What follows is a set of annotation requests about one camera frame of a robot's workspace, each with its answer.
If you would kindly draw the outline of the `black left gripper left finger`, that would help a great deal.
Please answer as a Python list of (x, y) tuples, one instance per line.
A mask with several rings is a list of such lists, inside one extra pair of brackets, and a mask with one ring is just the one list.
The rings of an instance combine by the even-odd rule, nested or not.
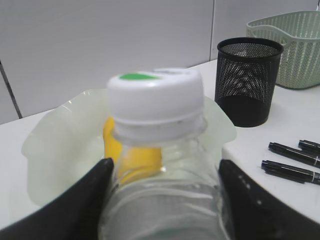
[(114, 163), (101, 159), (59, 197), (1, 229), (2, 240), (96, 240)]

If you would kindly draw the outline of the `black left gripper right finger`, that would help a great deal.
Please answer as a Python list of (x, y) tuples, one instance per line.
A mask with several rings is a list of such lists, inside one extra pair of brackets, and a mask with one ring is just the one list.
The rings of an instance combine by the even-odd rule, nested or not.
[(223, 159), (218, 173), (233, 240), (318, 240), (320, 225), (287, 206)]

